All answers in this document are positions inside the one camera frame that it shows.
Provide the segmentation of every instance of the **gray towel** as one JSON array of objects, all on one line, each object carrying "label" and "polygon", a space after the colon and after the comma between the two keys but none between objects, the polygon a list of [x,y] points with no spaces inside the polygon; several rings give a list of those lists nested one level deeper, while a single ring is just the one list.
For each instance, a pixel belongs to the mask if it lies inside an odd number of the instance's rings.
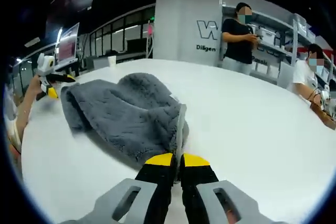
[{"label": "gray towel", "polygon": [[151,74],[129,74],[118,84],[94,80],[63,87],[61,102],[73,131],[94,129],[140,164],[155,155],[175,153],[188,135],[186,106]]}]

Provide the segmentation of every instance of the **hand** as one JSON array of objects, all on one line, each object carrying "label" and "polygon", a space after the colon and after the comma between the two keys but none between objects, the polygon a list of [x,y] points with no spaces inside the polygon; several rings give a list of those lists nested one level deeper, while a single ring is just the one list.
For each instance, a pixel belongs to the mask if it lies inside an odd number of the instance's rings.
[{"label": "hand", "polygon": [[42,92],[42,89],[41,89],[39,76],[35,75],[30,81],[26,95],[32,95],[35,97],[37,94],[41,92]]},{"label": "hand", "polygon": [[244,39],[252,43],[258,42],[257,36],[255,34],[245,34]]},{"label": "hand", "polygon": [[257,49],[258,47],[258,41],[253,41],[253,49]]}]

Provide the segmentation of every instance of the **white wall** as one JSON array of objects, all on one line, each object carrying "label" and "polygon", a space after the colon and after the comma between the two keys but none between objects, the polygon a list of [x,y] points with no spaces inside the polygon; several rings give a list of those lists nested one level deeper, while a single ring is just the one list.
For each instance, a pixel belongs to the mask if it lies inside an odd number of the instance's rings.
[{"label": "white wall", "polygon": [[[217,64],[222,41],[222,2],[220,1],[183,0],[179,60],[210,66]],[[215,51],[203,51],[197,49],[197,46],[214,48]]]},{"label": "white wall", "polygon": [[178,60],[182,0],[156,0],[153,57]]}]

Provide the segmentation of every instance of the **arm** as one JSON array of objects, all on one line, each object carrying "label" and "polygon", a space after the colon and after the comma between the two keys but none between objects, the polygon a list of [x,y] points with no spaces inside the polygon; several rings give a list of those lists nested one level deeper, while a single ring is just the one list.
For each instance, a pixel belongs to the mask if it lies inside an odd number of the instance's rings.
[{"label": "arm", "polygon": [[240,42],[245,40],[245,35],[232,35],[228,32],[223,33],[223,41],[225,42]]},{"label": "arm", "polygon": [[20,142],[22,142],[23,132],[28,123],[29,113],[35,97],[36,96],[33,95],[28,88],[24,100],[18,108],[18,114],[16,118],[16,129]]},{"label": "arm", "polygon": [[303,98],[305,98],[306,100],[312,102],[316,91],[314,91],[314,89],[311,89],[310,87],[308,87],[307,85],[304,85],[302,83],[294,83],[295,84],[295,88],[297,90],[297,92],[302,95]]},{"label": "arm", "polygon": [[[253,29],[252,29],[250,26],[249,26],[248,28],[249,28],[249,30],[250,30],[250,33],[251,33],[251,34],[254,34],[254,33],[253,33]],[[257,39],[257,37],[256,37],[256,39],[252,41],[252,50],[257,49],[257,47],[258,47],[258,39]]]},{"label": "arm", "polygon": [[33,101],[36,98],[36,95],[41,92],[40,81],[38,76],[34,76],[31,80],[29,87],[26,91],[23,102],[18,108],[18,114],[15,122],[17,135],[20,142],[22,142],[23,132],[28,123],[29,113],[33,104]]}]

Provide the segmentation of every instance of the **white table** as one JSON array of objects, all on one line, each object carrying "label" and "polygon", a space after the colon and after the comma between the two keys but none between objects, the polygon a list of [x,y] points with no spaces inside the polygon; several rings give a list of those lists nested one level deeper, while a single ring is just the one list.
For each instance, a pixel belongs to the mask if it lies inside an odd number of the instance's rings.
[{"label": "white table", "polygon": [[[259,203],[274,221],[302,222],[336,171],[336,132],[294,94],[232,71],[192,63],[142,59],[80,76],[117,82],[129,73],[157,76],[187,105],[185,151],[207,159]],[[95,200],[137,171],[103,150],[95,136],[72,135],[61,102],[34,104],[22,146],[23,177],[53,221],[78,219]],[[180,185],[172,189],[165,223],[187,223]]]}]

